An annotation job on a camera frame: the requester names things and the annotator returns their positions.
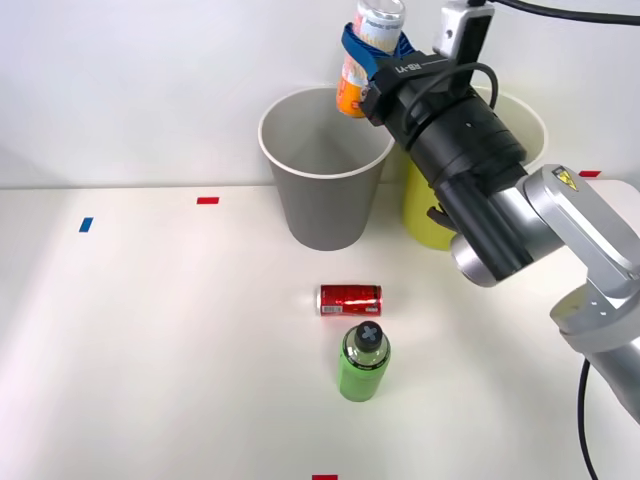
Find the black cable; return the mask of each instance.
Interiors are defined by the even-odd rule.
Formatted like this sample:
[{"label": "black cable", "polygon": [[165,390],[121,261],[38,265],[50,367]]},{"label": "black cable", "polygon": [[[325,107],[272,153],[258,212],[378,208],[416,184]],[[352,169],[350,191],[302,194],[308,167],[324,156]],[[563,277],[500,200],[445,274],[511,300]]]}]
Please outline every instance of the black cable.
[{"label": "black cable", "polygon": [[532,5],[520,0],[490,0],[501,3],[516,10],[521,10],[543,17],[560,18],[563,20],[573,20],[574,22],[603,23],[606,25],[640,25],[640,16],[617,15],[614,13],[592,13],[574,12],[571,10],[560,10],[558,8],[543,7],[542,5]]},{"label": "black cable", "polygon": [[589,470],[591,480],[598,480],[598,475],[591,463],[591,456],[589,455],[589,448],[587,447],[587,435],[584,431],[584,397],[587,392],[587,378],[589,377],[589,367],[591,364],[589,360],[585,358],[582,364],[582,372],[580,373],[580,383],[578,384],[578,437],[580,438],[580,450],[582,450],[582,457],[584,463]]},{"label": "black cable", "polygon": [[424,87],[422,87],[422,89],[420,89],[418,93],[416,93],[416,96],[413,97],[413,100],[411,100],[411,103],[409,103],[407,110],[402,116],[401,126],[404,132],[409,132],[409,117],[411,116],[411,112],[413,111],[413,109],[416,108],[420,100],[422,100],[422,97],[433,90],[434,87],[436,87],[438,84],[444,82],[447,78],[452,77],[453,75],[456,75],[458,73],[468,72],[469,70],[484,72],[489,77],[489,80],[491,81],[491,100],[489,100],[489,107],[491,107],[491,109],[493,110],[493,108],[496,106],[496,102],[498,101],[498,76],[496,75],[496,72],[494,72],[490,66],[485,65],[484,63],[465,63],[463,65],[458,65],[456,67],[450,68],[449,70],[445,70],[442,73],[436,75],[431,82],[426,84]]}]

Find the white wall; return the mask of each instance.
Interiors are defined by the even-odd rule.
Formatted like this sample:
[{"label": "white wall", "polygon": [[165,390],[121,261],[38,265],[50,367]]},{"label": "white wall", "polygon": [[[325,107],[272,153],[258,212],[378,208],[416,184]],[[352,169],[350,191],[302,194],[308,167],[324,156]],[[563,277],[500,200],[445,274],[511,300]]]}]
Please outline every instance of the white wall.
[{"label": "white wall", "polygon": [[[405,31],[427,49],[442,2],[406,3]],[[354,4],[0,0],[0,186],[269,182],[258,119],[337,80]],[[606,4],[640,15],[636,0]],[[640,187],[640,28],[497,8],[482,60],[547,121],[548,160]]]}]

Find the red soda can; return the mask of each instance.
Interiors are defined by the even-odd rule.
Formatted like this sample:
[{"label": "red soda can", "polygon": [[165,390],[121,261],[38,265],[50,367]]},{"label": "red soda can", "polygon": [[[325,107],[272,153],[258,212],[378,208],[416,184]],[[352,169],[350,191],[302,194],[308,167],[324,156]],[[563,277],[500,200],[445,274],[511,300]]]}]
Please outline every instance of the red soda can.
[{"label": "red soda can", "polygon": [[321,285],[317,298],[323,317],[379,317],[382,313],[382,287],[379,285]]}]

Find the gray paper cup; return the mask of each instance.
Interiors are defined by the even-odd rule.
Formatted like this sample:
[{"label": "gray paper cup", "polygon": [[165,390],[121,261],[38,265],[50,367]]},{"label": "gray paper cup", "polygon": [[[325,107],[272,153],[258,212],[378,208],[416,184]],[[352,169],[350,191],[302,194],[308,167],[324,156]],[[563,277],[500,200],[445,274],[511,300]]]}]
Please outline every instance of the gray paper cup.
[{"label": "gray paper cup", "polygon": [[391,135],[340,113],[335,87],[317,87],[274,103],[258,137],[293,236],[316,250],[356,242],[393,147]]}]

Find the green bottle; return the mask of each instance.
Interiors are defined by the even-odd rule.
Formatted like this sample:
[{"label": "green bottle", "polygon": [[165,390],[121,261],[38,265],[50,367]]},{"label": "green bottle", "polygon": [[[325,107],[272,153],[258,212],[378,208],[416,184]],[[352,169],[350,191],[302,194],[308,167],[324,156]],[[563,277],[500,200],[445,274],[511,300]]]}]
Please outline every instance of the green bottle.
[{"label": "green bottle", "polygon": [[376,322],[366,321],[344,336],[340,349],[340,393],[352,402],[364,402],[376,393],[384,375],[391,346]]}]

